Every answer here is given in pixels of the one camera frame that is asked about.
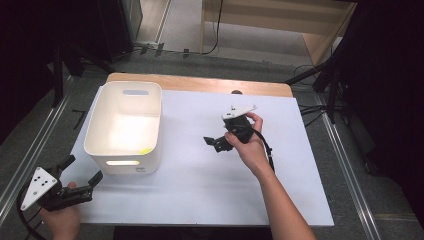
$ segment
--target wrist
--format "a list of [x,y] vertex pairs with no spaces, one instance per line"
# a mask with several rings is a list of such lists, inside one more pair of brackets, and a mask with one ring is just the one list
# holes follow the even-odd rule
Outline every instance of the wrist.
[[261,164],[258,164],[255,169],[252,169],[253,175],[261,181],[264,178],[268,177],[270,174],[275,175],[274,171],[272,170],[271,166],[269,165],[268,160],[259,161]]

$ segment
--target wooden table edge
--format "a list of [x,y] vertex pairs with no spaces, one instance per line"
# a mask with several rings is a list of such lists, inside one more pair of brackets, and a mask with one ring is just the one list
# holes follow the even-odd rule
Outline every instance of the wooden table edge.
[[201,78],[159,74],[112,73],[106,83],[114,81],[154,82],[164,90],[231,93],[239,90],[246,95],[293,97],[289,85],[256,81]]

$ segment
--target white plastic bin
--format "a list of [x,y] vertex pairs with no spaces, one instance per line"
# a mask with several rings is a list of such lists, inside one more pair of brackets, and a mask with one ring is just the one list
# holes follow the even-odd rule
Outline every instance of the white plastic bin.
[[161,112],[158,84],[106,83],[94,105],[84,149],[109,174],[154,172],[160,163]]

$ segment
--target white board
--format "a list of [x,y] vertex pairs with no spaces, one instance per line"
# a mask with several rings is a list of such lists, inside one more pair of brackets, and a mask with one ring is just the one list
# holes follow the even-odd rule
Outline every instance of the white board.
[[[93,200],[80,205],[83,223],[131,225],[268,225],[257,179],[236,150],[216,153],[204,136],[218,138],[231,105],[256,105],[275,171],[311,226],[333,226],[321,179],[295,98],[163,91],[162,159],[149,175],[107,175]],[[100,168],[84,151],[88,114],[61,181],[79,186]]]

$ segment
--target black curtain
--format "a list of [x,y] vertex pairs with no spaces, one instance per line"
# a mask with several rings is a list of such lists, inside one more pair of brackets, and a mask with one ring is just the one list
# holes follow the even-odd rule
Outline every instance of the black curtain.
[[366,156],[401,185],[424,227],[423,12],[420,0],[358,3],[359,31],[335,67],[376,144]]
[[0,3],[0,144],[53,87],[48,1]]

